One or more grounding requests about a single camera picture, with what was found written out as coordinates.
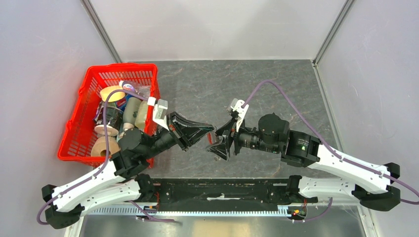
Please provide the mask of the grey red key holder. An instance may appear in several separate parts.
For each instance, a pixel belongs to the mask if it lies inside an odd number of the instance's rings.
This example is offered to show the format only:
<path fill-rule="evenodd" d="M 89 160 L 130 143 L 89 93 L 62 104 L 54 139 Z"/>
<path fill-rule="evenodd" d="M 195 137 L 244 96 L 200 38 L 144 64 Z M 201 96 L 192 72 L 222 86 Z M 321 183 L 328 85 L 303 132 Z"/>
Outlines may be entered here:
<path fill-rule="evenodd" d="M 221 159 L 219 155 L 219 148 L 218 148 L 218 136 L 214 131 L 211 131 L 207 134 L 209 144 L 206 147 L 206 151 L 214 155 L 214 159 L 219 161 Z"/>

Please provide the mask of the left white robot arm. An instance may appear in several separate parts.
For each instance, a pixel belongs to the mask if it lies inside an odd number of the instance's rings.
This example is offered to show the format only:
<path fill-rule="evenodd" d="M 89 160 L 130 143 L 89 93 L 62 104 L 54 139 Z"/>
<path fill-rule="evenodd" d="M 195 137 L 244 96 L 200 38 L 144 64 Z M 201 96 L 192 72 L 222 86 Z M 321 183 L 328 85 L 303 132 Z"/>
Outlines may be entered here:
<path fill-rule="evenodd" d="M 173 146 L 188 150 L 215 129 L 211 124 L 188 120 L 177 112 L 167 115 L 165 122 L 167 127 L 153 135 L 138 128 L 127 130 L 119 140 L 120 150 L 95 170 L 62 186 L 44 186 L 45 205 L 37 214 L 38 223 L 55 229 L 72 225 L 86 209 L 83 199 L 110 185 L 133 179 L 149 167 L 149 159 Z"/>

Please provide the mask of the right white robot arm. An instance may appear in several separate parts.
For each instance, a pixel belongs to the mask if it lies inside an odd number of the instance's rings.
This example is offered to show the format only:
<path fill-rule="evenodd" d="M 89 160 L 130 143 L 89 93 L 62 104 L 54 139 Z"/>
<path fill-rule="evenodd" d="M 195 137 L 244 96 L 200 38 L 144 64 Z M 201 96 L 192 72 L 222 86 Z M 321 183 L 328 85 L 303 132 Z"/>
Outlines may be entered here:
<path fill-rule="evenodd" d="M 248 128 L 237 116 L 209 134 L 207 151 L 224 160 L 242 148 L 279 154 L 281 161 L 294 167 L 324 171 L 333 178 L 315 179 L 294 175 L 285 188 L 286 198 L 297 202 L 304 198 L 356 200 L 362 206 L 390 211 L 401 202 L 401 192 L 392 186 L 400 175 L 395 163 L 378 165 L 364 162 L 327 147 L 319 138 L 290 129 L 286 120 L 266 114 L 258 126 Z"/>

